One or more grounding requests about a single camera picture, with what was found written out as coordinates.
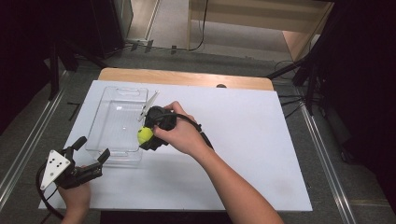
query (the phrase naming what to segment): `person's right hand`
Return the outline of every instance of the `person's right hand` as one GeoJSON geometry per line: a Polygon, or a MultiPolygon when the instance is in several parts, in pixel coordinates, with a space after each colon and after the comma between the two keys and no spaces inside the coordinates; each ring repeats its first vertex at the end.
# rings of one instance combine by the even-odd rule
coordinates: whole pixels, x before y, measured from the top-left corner
{"type": "MultiPolygon", "coordinates": [[[[194,117],[188,115],[177,101],[174,101],[164,108],[173,110],[177,114],[187,116],[189,119],[196,122],[194,117]]],[[[202,150],[210,148],[195,127],[184,119],[177,118],[177,125],[171,131],[165,131],[155,126],[153,132],[155,136],[168,142],[177,150],[191,156],[197,156],[202,150]]]]}

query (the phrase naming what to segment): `hand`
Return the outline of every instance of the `hand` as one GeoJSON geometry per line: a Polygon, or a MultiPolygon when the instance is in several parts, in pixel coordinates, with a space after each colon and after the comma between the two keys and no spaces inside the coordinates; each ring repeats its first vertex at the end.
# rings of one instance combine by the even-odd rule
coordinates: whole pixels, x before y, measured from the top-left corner
{"type": "Polygon", "coordinates": [[[89,182],[73,189],[58,188],[66,204],[62,223],[82,223],[90,209],[91,187],[89,182]]]}
{"type": "MultiPolygon", "coordinates": [[[[164,108],[173,110],[177,114],[187,116],[189,119],[196,122],[194,117],[188,115],[177,101],[174,101],[164,108]]],[[[155,136],[168,142],[177,150],[191,156],[197,155],[200,151],[209,148],[204,138],[198,133],[195,127],[184,119],[177,118],[177,125],[171,131],[165,131],[155,126],[153,132],[155,136]]]]}

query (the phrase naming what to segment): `gray carpet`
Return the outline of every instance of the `gray carpet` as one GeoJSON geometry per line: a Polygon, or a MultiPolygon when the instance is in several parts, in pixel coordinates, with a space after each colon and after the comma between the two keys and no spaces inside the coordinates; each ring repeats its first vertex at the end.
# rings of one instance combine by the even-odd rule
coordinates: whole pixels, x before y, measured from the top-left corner
{"type": "MultiPolygon", "coordinates": [[[[170,51],[164,49],[152,49],[149,53],[145,53],[144,50],[139,48],[136,51],[129,51],[127,49],[106,59],[105,63],[120,68],[147,68],[246,77],[264,77],[272,73],[276,65],[274,62],[184,51],[171,55],[170,51]]],[[[70,83],[66,86],[64,97],[1,211],[0,223],[39,223],[48,213],[37,209],[39,197],[35,191],[35,172],[45,160],[49,150],[58,149],[64,145],[73,127],[76,117],[69,119],[75,106],[69,105],[68,102],[82,103],[92,81],[97,79],[100,73],[100,70],[91,62],[79,60],[79,63],[78,71],[69,73],[70,83]]],[[[285,75],[285,78],[289,77],[292,77],[292,74],[285,75]]],[[[279,78],[274,81],[274,85],[278,94],[295,93],[294,87],[287,79],[279,78]]],[[[44,109],[49,90],[48,86],[44,88],[0,136],[0,152],[2,153],[0,177],[2,179],[44,109]]],[[[297,105],[284,106],[284,113],[289,114],[297,105]]],[[[341,179],[348,199],[352,201],[352,209],[358,223],[396,223],[396,217],[384,202],[384,196],[375,182],[375,177],[362,166],[344,163],[339,154],[339,146],[326,120],[319,113],[315,113],[315,117],[334,168],[341,179]]],[[[343,223],[301,111],[298,110],[291,115],[287,123],[314,212],[282,212],[280,215],[286,223],[343,223]]],[[[100,212],[91,211],[86,223],[99,222],[100,212]]],[[[59,223],[59,220],[50,217],[46,223],[59,223]]]]}

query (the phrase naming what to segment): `person's left hand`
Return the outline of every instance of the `person's left hand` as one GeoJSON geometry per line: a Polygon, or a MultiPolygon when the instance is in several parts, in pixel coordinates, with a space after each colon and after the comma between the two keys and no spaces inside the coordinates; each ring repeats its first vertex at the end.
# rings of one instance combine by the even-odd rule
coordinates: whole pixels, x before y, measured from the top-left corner
{"type": "Polygon", "coordinates": [[[73,189],[58,188],[66,204],[62,223],[82,223],[90,209],[91,187],[89,182],[73,189]]]}

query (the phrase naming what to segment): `green ball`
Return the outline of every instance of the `green ball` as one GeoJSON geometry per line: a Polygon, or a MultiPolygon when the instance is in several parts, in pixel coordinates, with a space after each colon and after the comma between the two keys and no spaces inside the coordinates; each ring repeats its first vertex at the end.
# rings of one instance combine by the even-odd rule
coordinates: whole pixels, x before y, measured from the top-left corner
{"type": "Polygon", "coordinates": [[[139,142],[139,145],[142,145],[143,143],[150,140],[152,135],[154,135],[154,133],[150,128],[141,127],[140,130],[137,132],[137,141],[139,142]]]}

